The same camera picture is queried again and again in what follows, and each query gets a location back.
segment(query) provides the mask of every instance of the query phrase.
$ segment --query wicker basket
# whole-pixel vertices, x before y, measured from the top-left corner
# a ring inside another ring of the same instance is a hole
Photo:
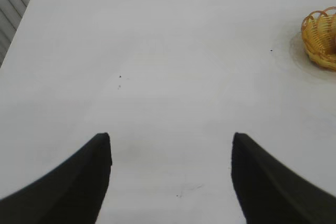
[[[335,12],[336,7],[317,10],[309,14],[301,25],[302,40],[310,60],[332,70],[336,70]]]

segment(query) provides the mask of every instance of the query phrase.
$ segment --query yellow wicker basket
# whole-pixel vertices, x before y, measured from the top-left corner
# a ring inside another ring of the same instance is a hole
[[[329,7],[312,12],[301,25],[302,40],[310,60],[332,70],[336,70],[335,11],[336,7]]]

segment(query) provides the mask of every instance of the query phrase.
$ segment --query white table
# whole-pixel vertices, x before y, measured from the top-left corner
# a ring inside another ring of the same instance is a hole
[[[0,69],[0,197],[108,132],[98,224],[242,224],[235,131],[336,195],[336,74],[299,34],[332,5],[31,0]]]

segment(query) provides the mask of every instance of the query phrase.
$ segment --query stain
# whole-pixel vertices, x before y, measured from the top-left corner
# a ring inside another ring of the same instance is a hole
[[[304,79],[306,82],[335,82],[335,71],[321,68],[309,59],[304,51],[299,30],[296,25],[290,23],[279,31],[271,54],[275,67],[288,75]]]
[[[322,80],[336,79],[335,71],[322,68],[309,59],[307,53],[304,51],[301,33],[295,34],[290,40],[289,54],[295,65],[305,73]]]
[[[204,184],[185,184],[182,186],[181,193],[176,195],[178,198],[187,196],[189,193],[201,189]]]

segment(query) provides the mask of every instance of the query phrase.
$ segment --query table surface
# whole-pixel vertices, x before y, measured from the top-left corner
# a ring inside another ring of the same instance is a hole
[[[246,132],[336,195],[336,73],[300,26],[335,0],[31,0],[0,69],[0,197],[98,132],[98,224],[245,223],[230,178]]]

